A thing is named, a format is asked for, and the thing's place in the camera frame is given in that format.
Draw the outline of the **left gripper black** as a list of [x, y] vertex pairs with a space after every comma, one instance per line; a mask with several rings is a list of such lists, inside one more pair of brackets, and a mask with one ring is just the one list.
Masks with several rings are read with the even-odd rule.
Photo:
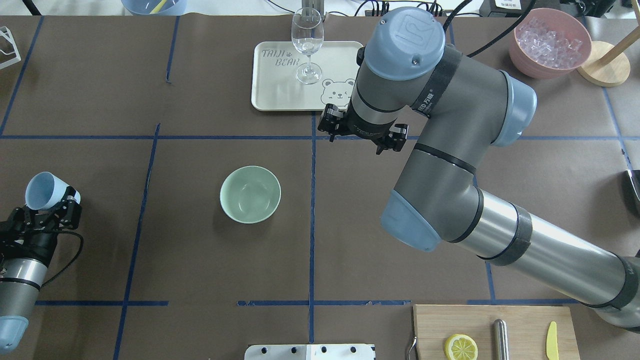
[[38, 234], [59, 235], [77, 230], [83, 208], [81, 195], [72, 186], [55, 187], [55, 207], [35, 210], [27, 206], [16, 207], [8, 219], [0, 224], [2, 246], [16, 246], [18, 240], [26, 240]]

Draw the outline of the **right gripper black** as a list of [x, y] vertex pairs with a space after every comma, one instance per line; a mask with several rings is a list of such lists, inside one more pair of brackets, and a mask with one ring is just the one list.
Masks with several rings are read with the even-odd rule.
[[407, 141], [409, 126], [406, 123], [389, 121], [384, 124], [370, 123], [364, 120], [350, 105], [346, 111], [341, 111], [334, 104], [327, 104], [318, 121], [318, 130], [329, 134], [329, 141], [336, 136], [357, 136], [371, 141], [375, 146], [375, 153], [392, 150], [400, 152]]

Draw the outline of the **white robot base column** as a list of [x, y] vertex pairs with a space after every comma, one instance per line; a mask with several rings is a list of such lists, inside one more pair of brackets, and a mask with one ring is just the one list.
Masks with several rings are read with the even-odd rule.
[[245, 360], [375, 360], [373, 344], [254, 344], [247, 347]]

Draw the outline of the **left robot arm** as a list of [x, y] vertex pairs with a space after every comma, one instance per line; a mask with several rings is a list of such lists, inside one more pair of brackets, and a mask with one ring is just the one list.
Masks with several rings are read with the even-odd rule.
[[23, 339], [58, 244], [59, 235], [78, 237], [82, 216], [78, 192], [67, 186], [50, 209], [13, 208], [1, 222], [0, 350], [9, 354]]

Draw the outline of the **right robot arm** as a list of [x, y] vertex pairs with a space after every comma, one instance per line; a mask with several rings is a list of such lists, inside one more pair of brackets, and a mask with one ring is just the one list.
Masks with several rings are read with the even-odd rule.
[[537, 94], [506, 71], [446, 44], [445, 30], [418, 7], [393, 9], [358, 51], [345, 111], [327, 103], [317, 129], [398, 152], [404, 108], [425, 126], [381, 215], [386, 232], [412, 248], [460, 245], [521, 272], [638, 333], [639, 259], [604, 250], [473, 183], [490, 146], [514, 143], [537, 109]]

